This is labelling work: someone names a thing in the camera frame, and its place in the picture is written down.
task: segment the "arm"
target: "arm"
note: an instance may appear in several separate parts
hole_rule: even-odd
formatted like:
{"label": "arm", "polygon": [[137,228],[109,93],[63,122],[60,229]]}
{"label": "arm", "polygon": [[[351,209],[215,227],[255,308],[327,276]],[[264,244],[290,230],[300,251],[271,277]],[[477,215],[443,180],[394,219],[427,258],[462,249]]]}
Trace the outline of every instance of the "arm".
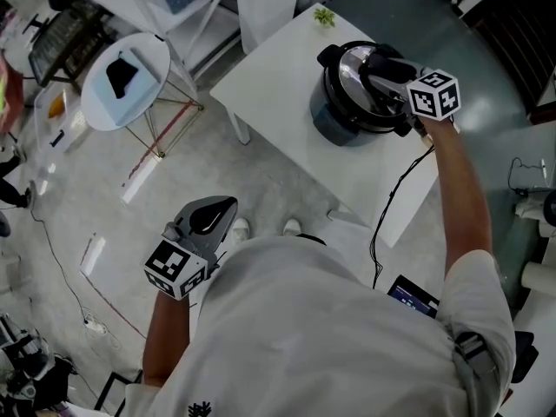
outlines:
{"label": "arm", "polygon": [[446,234],[446,273],[472,250],[493,252],[490,215],[473,165],[449,120],[421,117],[433,138],[440,179],[442,215]]}
{"label": "arm", "polygon": [[158,293],[142,359],[143,382],[162,387],[189,345],[189,298]]}

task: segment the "strap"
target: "strap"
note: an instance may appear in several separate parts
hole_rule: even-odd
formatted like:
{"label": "strap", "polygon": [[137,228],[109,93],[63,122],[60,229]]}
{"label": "strap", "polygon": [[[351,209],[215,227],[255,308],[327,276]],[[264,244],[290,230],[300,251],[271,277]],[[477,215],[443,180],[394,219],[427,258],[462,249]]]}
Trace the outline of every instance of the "strap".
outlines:
{"label": "strap", "polygon": [[453,352],[458,375],[467,392],[472,417],[494,416],[500,404],[500,375],[483,337],[464,332]]}

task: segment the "table leg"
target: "table leg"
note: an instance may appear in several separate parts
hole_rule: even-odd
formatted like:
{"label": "table leg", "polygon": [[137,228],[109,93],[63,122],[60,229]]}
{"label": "table leg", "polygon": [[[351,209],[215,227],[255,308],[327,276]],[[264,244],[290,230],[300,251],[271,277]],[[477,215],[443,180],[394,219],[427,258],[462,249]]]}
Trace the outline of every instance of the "table leg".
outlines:
{"label": "table leg", "polygon": [[[142,143],[142,144],[145,146],[146,149],[150,149],[150,146],[149,146],[141,137],[139,137],[138,135],[136,135],[136,134],[133,132],[133,130],[132,130],[129,126],[126,125],[125,129],[126,129],[129,133],[131,133],[131,134],[133,135],[133,137],[134,137],[137,141],[139,141],[140,143]],[[156,157],[160,157],[153,149],[152,149],[150,152],[151,152],[153,155],[155,155]]]}
{"label": "table leg", "polygon": [[247,145],[251,140],[247,124],[242,119],[238,119],[231,109],[226,108],[226,111],[228,112],[229,121],[232,122],[232,125],[234,126],[237,138],[243,145]]}
{"label": "table leg", "polygon": [[327,217],[331,221],[342,222],[344,224],[349,224],[357,228],[364,228],[367,231],[370,229],[370,227],[365,222],[363,222],[357,215],[354,215],[351,212],[330,210],[327,214]]}
{"label": "table leg", "polygon": [[160,147],[158,146],[158,142],[156,142],[156,139],[158,138],[158,133],[156,132],[155,123],[153,121],[153,116],[150,111],[150,107],[148,107],[147,111],[143,114],[145,115],[145,119],[147,120],[147,126],[149,127],[150,134],[153,136],[153,143],[155,144],[156,155],[162,158],[164,157],[164,152],[160,150]]}

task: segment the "white sneaker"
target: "white sneaker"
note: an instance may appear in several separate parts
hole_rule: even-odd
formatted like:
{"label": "white sneaker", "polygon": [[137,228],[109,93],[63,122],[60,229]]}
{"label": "white sneaker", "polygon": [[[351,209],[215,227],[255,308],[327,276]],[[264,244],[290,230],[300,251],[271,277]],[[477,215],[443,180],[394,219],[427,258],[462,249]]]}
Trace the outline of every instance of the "white sneaker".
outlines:
{"label": "white sneaker", "polygon": [[19,158],[20,165],[22,163],[27,162],[27,155],[25,154],[25,151],[23,151],[21,147],[18,147],[17,145],[12,145],[11,151],[13,152],[14,156],[17,156]]}
{"label": "white sneaker", "polygon": [[284,230],[281,232],[282,236],[297,236],[301,235],[301,224],[296,219],[292,218],[286,222]]}
{"label": "white sneaker", "polygon": [[246,219],[237,218],[232,225],[232,242],[237,246],[249,239],[249,223]]}

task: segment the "black cloth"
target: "black cloth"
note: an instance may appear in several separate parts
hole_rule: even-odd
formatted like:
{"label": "black cloth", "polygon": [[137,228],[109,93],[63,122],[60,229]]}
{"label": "black cloth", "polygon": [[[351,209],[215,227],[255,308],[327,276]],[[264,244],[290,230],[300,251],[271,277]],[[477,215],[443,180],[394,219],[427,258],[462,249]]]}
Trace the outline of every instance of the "black cloth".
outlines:
{"label": "black cloth", "polygon": [[306,238],[306,239],[311,240],[311,241],[319,242],[323,246],[327,245],[321,238],[317,238],[316,236],[305,235],[304,233],[302,233],[300,235],[297,235],[297,236],[300,237],[300,238]]}
{"label": "black cloth", "polygon": [[125,87],[131,82],[133,76],[136,74],[137,69],[135,66],[127,63],[121,57],[118,57],[106,68],[106,76],[110,80],[112,89],[117,99],[125,96]]}
{"label": "black cloth", "polygon": [[4,201],[7,204],[14,205],[16,207],[27,207],[27,196],[20,195],[16,188],[9,182],[6,182],[3,178],[7,176],[13,169],[15,169],[20,163],[20,159],[17,156],[12,157],[7,162],[0,162],[0,201]]}

